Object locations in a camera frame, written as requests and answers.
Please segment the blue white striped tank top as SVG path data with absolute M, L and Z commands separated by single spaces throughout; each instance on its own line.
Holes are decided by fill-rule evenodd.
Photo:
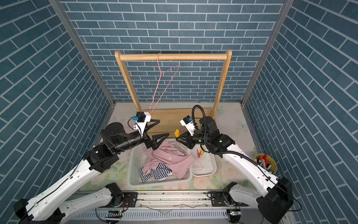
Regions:
M 172 171 L 163 163 L 159 163 L 158 167 L 152 169 L 149 174 L 143 173 L 143 168 L 139 169 L 140 179 L 143 183 L 153 178 L 155 181 L 164 181 L 169 176 L 172 176 Z

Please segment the pink hanger with pink top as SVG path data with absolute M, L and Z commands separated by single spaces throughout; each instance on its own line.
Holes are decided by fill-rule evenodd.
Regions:
M 195 158 L 187 151 L 187 149 L 186 149 L 184 146 L 182 146 L 181 143 L 176 142 L 176 144 L 178 144 L 178 146 L 179 146 L 182 150 L 184 150 L 184 151 L 186 152 L 186 154 L 189 156 L 189 158 L 193 161 L 193 162 L 191 163 L 191 165 L 189 166 L 190 169 L 193 169 L 193 170 L 196 170 L 196 171 L 202 171 L 202 170 L 204 169 L 203 164 L 200 163 L 197 159 L 195 159 Z M 201 165 L 201 168 L 200 168 L 200 169 L 197 169 L 197 168 L 194 168 L 194 167 L 193 167 L 193 164 L 194 164 L 195 162 L 197 162 L 199 165 Z

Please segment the pink tank top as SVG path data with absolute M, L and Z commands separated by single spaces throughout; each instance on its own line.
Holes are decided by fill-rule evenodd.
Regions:
M 157 168 L 159 163 L 163 163 L 172 171 L 172 176 L 183 179 L 193 162 L 187 154 L 173 145 L 163 146 L 156 150 L 148 148 L 145 154 L 147 160 L 142 167 L 145 175 Z

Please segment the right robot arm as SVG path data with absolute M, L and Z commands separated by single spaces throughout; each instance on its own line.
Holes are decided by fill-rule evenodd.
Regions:
M 204 146 L 209 153 L 218 155 L 228 161 L 247 177 L 256 191 L 242 190 L 237 184 L 230 183 L 223 195 L 229 205 L 244 203 L 257 208 L 263 218 L 272 224 L 278 224 L 294 203 L 292 183 L 285 177 L 278 178 L 249 158 L 228 135 L 220 133 L 215 120 L 206 116 L 200 105 L 203 117 L 198 123 L 195 116 L 186 116 L 181 125 L 187 131 L 176 138 L 176 141 L 192 149 L 195 145 Z

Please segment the pink wire hanger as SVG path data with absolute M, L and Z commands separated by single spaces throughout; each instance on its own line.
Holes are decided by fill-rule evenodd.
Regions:
M 154 91 L 153 97 L 152 97 L 152 102 L 150 103 L 149 106 L 149 114 L 152 114 L 154 112 L 154 110 L 156 109 L 157 105 L 159 104 L 159 102 L 162 100 L 163 95 L 166 93 L 169 85 L 171 84 L 171 82 L 173 81 L 174 77 L 176 76 L 176 74 L 179 71 L 180 65 L 177 64 L 174 67 L 170 67 L 168 70 L 164 71 L 161 69 L 161 65 L 159 63 L 159 57 L 161 56 L 161 53 L 159 53 L 157 55 L 157 66 L 158 66 L 158 70 L 159 70 L 159 79 L 156 85 L 156 89 Z M 162 92 L 159 91 L 159 85 L 164 84 L 164 81 L 162 81 L 163 77 L 165 76 L 165 73 L 168 72 L 172 72 L 174 71 L 174 74 L 172 75 L 170 81 L 168 82 L 168 84 L 166 85 L 166 87 L 164 88 L 164 90 Z

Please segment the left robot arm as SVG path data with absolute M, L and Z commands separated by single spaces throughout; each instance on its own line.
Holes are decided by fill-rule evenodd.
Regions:
M 21 224 L 64 224 L 72 217 L 102 206 L 121 206 L 125 203 L 123 191 L 116 183 L 110 183 L 98 193 L 69 200 L 77 190 L 94 179 L 119 160 L 119 154 L 140 144 L 157 149 L 170 135 L 162 133 L 149 136 L 147 131 L 160 123 L 150 119 L 137 124 L 132 133 L 127 133 L 119 122 L 109 124 L 101 130 L 103 141 L 87 152 L 69 173 L 55 184 L 31 199 L 20 199 L 14 204 L 16 216 Z

